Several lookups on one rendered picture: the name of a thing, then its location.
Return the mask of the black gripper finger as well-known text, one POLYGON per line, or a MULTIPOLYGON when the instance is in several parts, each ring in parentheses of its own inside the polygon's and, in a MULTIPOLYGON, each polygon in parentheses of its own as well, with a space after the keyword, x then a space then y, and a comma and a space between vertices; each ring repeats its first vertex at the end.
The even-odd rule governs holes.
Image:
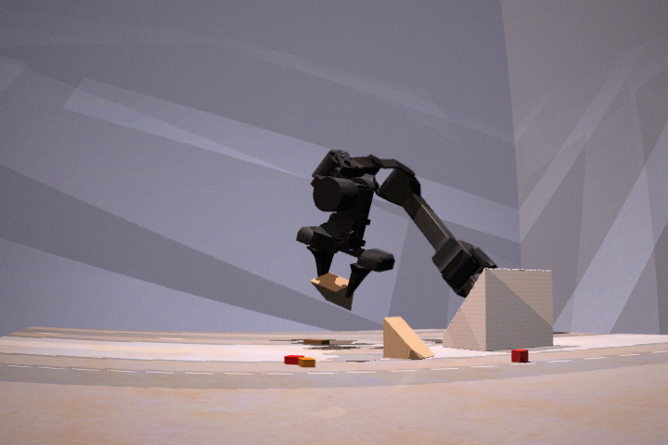
POLYGON ((327 274, 333 260, 334 254, 327 253, 324 250, 307 247, 315 256, 315 263, 317 269, 317 277, 327 274))
POLYGON ((351 266, 351 276, 349 284, 347 286, 346 298, 350 298, 353 292, 359 287, 362 281, 369 275, 371 270, 360 266, 356 263, 350 264, 351 266))

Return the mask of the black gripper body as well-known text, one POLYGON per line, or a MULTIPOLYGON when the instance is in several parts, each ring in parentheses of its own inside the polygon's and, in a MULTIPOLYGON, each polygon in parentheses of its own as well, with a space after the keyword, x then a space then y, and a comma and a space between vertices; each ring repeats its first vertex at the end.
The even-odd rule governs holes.
MULTIPOLYGON (((357 263, 360 266, 363 266, 374 272, 385 272, 393 270, 395 259, 393 254, 383 251, 378 248, 374 249, 363 249, 361 247, 365 246, 366 241, 363 240, 366 225, 370 225, 371 220, 368 219, 368 215, 353 213, 349 211, 337 211, 337 213, 332 213, 338 216, 337 221, 340 223, 346 224, 346 221, 350 225, 354 225, 355 233, 355 243, 352 248, 345 250, 341 248, 339 251, 349 254, 358 258, 357 263)), ((310 245, 313 247, 313 236, 314 229, 317 226, 305 226, 302 227, 297 234, 296 241, 299 241, 305 245, 310 245)))

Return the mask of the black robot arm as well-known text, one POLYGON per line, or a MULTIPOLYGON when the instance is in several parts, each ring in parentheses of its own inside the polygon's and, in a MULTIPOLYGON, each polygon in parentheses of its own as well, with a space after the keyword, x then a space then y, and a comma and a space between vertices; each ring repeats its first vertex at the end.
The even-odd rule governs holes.
MULTIPOLYGON (((330 149, 312 176, 314 202, 322 211, 368 215, 374 191, 379 197, 404 207, 436 250, 432 261, 458 296, 468 297, 484 269, 498 269, 479 247, 455 239, 421 196, 415 173, 398 161, 372 154, 350 157, 347 151, 330 149), (379 187, 375 175, 380 168, 394 170, 379 187)), ((354 246, 354 225, 338 222, 337 218, 330 214, 328 222, 314 229, 314 248, 335 254, 341 248, 349 250, 354 246)))

